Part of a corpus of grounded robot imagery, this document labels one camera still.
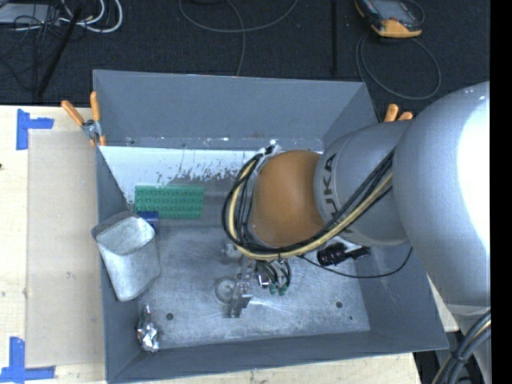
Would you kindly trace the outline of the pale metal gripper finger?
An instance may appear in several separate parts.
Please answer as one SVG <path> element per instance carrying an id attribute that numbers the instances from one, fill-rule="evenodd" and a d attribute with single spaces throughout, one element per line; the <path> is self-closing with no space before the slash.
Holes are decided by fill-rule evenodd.
<path id="1" fill-rule="evenodd" d="M 251 294 L 242 294 L 237 297 L 233 297 L 230 301 L 228 315 L 230 318 L 240 318 L 242 311 L 248 307 L 251 299 Z"/>
<path id="2" fill-rule="evenodd" d="M 243 258 L 237 275 L 237 291 L 239 294 L 246 294 L 250 288 L 250 280 L 254 272 L 255 260 Z"/>

